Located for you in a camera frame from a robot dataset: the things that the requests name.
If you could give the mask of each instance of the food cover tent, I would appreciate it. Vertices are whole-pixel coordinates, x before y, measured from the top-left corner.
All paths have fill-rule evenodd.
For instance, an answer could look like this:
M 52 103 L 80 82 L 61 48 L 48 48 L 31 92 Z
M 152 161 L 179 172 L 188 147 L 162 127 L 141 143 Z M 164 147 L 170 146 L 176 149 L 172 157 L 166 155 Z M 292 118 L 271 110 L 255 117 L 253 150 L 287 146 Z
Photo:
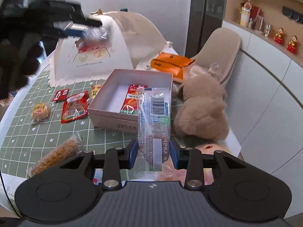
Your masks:
M 157 28 L 144 16 L 132 12 L 93 15 L 109 31 L 108 39 L 86 47 L 79 37 L 60 39 L 50 60 L 49 84 L 64 86 L 74 82 L 106 79 L 114 69 L 135 69 L 150 61 L 166 46 Z M 84 29 L 70 23 L 67 29 Z

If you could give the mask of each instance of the beige chair back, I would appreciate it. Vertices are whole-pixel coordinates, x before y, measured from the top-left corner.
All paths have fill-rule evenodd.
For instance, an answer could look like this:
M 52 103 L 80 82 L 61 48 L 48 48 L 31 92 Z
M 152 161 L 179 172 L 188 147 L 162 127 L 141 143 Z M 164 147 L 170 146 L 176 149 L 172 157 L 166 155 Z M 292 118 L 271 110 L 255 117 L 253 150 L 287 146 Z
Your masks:
M 192 59 L 196 60 L 196 65 L 207 69 L 211 64 L 218 63 L 222 84 L 232 72 L 240 43 L 241 36 L 238 33 L 221 27 L 210 35 L 201 51 Z

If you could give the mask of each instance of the round pastry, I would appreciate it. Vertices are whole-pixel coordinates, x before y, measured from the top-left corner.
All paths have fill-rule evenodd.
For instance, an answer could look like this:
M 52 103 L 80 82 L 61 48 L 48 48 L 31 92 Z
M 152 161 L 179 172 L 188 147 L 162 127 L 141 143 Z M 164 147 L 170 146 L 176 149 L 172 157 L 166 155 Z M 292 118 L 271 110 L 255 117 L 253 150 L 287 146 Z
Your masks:
M 31 116 L 34 121 L 47 119 L 51 114 L 51 107 L 45 103 L 39 103 L 34 106 Z

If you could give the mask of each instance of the open box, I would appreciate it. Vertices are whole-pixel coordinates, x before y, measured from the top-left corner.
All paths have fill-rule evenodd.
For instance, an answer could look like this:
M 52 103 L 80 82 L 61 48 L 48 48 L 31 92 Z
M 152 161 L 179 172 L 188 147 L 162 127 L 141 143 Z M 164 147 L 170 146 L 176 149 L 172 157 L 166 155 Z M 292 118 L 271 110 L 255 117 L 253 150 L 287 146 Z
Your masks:
M 169 88 L 171 103 L 171 73 L 115 69 L 89 105 L 89 117 L 95 127 L 132 133 L 138 131 L 137 115 L 120 113 L 131 84 Z

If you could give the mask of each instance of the dark refrigerator door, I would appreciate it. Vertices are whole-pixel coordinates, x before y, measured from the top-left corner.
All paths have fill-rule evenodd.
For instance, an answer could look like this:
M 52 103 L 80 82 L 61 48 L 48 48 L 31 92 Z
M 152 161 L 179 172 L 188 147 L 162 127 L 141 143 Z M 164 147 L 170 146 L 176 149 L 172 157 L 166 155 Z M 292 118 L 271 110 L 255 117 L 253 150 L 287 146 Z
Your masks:
M 205 0 L 191 0 L 185 56 L 193 57 L 199 51 L 204 19 Z
M 191 0 L 185 56 L 195 56 L 221 27 L 225 0 Z
M 225 0 L 206 0 L 204 23 L 199 51 L 214 30 L 222 25 Z

